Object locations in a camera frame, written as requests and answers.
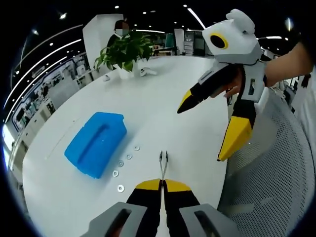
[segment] white partition wall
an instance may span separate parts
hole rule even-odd
[[[184,51],[184,30],[183,29],[174,29],[174,35],[176,37],[176,44],[179,48],[180,54]]]
[[[114,33],[115,22],[123,20],[122,14],[96,15],[82,30],[85,51],[90,68],[93,69],[94,61],[100,56],[100,51],[108,44]],[[100,74],[109,71],[106,66],[100,68]]]

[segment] white flower pot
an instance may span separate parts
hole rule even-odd
[[[127,70],[120,68],[117,64],[113,65],[118,71],[119,77],[122,80],[127,80],[131,78],[136,78],[139,77],[140,75],[140,70],[138,69],[138,64],[133,60],[133,71],[128,72]]]

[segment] ceiling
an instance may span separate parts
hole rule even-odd
[[[270,48],[270,51],[275,54],[288,53],[297,42],[297,33],[295,31],[289,32],[285,27],[284,22],[287,15],[283,8],[277,8],[269,0],[227,0],[216,3],[197,0],[177,3],[173,1],[157,3],[142,0],[129,2],[94,1],[92,4],[87,4],[87,2],[70,3],[67,1],[57,1],[51,5],[23,3],[14,11],[14,14],[19,16],[20,25],[8,29],[8,32],[14,33],[15,37],[11,40],[11,48],[9,46],[7,48],[7,50],[10,50],[10,55],[14,56],[10,57],[8,61],[6,94],[9,94],[25,72],[40,59],[66,44],[82,39],[83,26],[97,14],[122,13],[127,18],[131,28],[172,32],[174,28],[184,26],[185,29],[201,30],[201,25],[188,12],[187,8],[183,7],[184,4],[197,14],[206,27],[214,24],[214,22],[224,20],[225,15],[233,8],[244,11],[254,21],[256,25],[255,35],[258,38],[266,36],[281,36],[283,38],[259,40],[263,48]],[[60,15],[63,13],[67,13],[66,18],[60,19]],[[48,38],[75,26],[78,27],[46,41]],[[69,58],[77,55],[78,52],[84,51],[84,43],[81,40],[52,54],[39,63],[34,70],[42,66],[49,67],[49,65],[65,56]],[[18,97],[29,84],[27,80],[30,79],[31,74],[30,72],[16,86],[4,109],[7,113],[14,104],[12,100]]]

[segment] blue sponge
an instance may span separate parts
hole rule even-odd
[[[67,159],[93,178],[100,178],[124,136],[124,116],[97,112],[80,129],[65,150]]]

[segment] yellow ring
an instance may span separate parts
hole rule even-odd
[[[211,37],[211,36],[218,36],[219,38],[222,39],[222,41],[224,42],[225,46],[224,46],[224,48],[221,48],[221,49],[226,49],[226,48],[228,48],[228,42],[227,42],[227,40],[225,39],[225,37],[224,37],[222,34],[220,34],[220,33],[212,33],[212,34],[210,35],[210,37]]]

